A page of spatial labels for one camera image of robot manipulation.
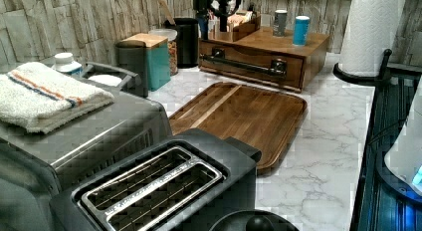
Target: marble countertop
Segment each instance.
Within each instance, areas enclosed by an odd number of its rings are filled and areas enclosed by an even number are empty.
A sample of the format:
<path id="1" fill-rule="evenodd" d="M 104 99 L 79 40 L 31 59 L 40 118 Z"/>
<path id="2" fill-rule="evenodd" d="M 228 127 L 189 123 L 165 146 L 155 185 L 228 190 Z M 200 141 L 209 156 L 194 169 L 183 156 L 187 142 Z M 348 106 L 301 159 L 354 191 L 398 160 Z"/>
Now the marble countertop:
<path id="1" fill-rule="evenodd" d="M 256 208 L 284 217 L 301 231 L 350 226 L 374 88 L 336 78 L 332 68 L 338 59 L 338 54 L 327 54 L 324 68 L 301 94 L 284 91 L 305 99 L 308 112 L 283 162 L 257 179 Z M 218 82 L 248 84 L 198 68 L 179 69 L 148 98 L 171 116 Z"/>

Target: folded towel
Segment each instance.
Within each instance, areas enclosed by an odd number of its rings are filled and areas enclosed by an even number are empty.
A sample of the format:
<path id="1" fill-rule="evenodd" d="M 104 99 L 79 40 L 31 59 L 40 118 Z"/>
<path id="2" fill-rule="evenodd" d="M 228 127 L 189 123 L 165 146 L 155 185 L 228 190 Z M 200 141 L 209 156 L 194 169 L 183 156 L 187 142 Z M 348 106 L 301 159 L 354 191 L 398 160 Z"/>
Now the folded towel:
<path id="1" fill-rule="evenodd" d="M 112 101 L 111 93 L 38 62 L 0 75 L 0 119 L 27 132 L 48 133 Z"/>

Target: black kettle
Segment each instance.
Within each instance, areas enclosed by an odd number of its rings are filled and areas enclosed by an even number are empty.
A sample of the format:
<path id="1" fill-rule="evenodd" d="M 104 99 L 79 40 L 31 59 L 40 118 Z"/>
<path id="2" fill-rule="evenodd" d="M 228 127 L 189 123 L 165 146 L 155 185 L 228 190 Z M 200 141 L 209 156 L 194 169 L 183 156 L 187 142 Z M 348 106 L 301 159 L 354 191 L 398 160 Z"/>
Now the black kettle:
<path id="1" fill-rule="evenodd" d="M 299 231 L 286 219 L 263 210 L 230 213 L 215 223 L 210 231 Z"/>

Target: wooden wall panel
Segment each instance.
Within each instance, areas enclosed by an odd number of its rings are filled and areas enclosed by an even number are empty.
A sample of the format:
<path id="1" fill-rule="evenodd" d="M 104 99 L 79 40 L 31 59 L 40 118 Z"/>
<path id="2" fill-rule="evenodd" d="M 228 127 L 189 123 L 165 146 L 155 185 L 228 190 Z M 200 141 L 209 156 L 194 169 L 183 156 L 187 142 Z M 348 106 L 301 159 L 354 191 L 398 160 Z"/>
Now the wooden wall panel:
<path id="1" fill-rule="evenodd" d="M 174 17 L 194 17 L 192 0 L 167 0 Z M 288 29 L 298 15 L 311 32 L 330 34 L 328 51 L 340 53 L 351 0 L 243 0 L 266 18 L 288 9 Z M 165 21 L 157 0 L 0 0 L 0 67 L 46 61 L 72 52 L 80 62 L 115 64 L 114 44 Z M 422 66 L 422 0 L 406 0 L 392 62 Z"/>
<path id="2" fill-rule="evenodd" d="M 193 15 L 192 0 L 175 1 L 175 17 Z M 164 20 L 157 0 L 0 0 L 0 73 L 29 61 L 52 63 L 61 52 L 81 63 L 115 64 L 116 42 Z"/>
<path id="3" fill-rule="evenodd" d="M 244 0 L 254 3 L 264 16 L 274 16 L 277 9 L 288 9 L 287 29 L 293 29 L 295 17 L 311 18 L 310 31 L 329 34 L 328 51 L 340 53 L 351 0 Z M 395 63 L 422 66 L 422 0 L 406 0 L 393 45 Z"/>
<path id="4" fill-rule="evenodd" d="M 406 0 L 390 61 L 422 67 L 422 0 Z"/>
<path id="5" fill-rule="evenodd" d="M 351 0 L 244 0 L 265 16 L 274 17 L 277 9 L 289 11 L 287 29 L 294 29 L 295 18 L 307 15 L 311 18 L 310 32 L 330 34 L 328 50 L 339 53 Z"/>

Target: drawer handle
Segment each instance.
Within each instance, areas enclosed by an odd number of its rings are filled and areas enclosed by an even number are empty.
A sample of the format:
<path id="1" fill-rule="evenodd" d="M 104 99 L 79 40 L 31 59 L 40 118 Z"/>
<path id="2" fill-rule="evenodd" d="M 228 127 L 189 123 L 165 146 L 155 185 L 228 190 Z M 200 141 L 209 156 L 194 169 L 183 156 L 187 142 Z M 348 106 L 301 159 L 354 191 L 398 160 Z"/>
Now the drawer handle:
<path id="1" fill-rule="evenodd" d="M 208 62 L 211 62 L 211 63 L 219 63 L 219 64 L 230 65 L 230 66 L 237 67 L 237 68 L 240 68 L 240 69 L 245 69 L 245 70 L 249 70 L 249 71 L 253 71 L 253 72 L 267 74 L 267 75 L 270 75 L 270 76 L 280 77 L 281 79 L 285 79 L 286 75 L 287 75 L 288 64 L 286 63 L 286 61 L 284 61 L 282 59 L 272 60 L 271 61 L 271 67 L 270 67 L 270 69 L 268 69 L 268 68 L 263 68 L 263 67 L 256 66 L 256 65 L 246 64 L 246 63 L 242 63 L 242 62 L 238 62 L 238 61 L 234 61 L 234 60 L 227 60 L 227 59 L 225 59 L 225 52 L 224 52 L 223 49 L 213 48 L 212 54 L 213 55 L 200 54 L 199 58 L 201 60 L 208 61 Z"/>

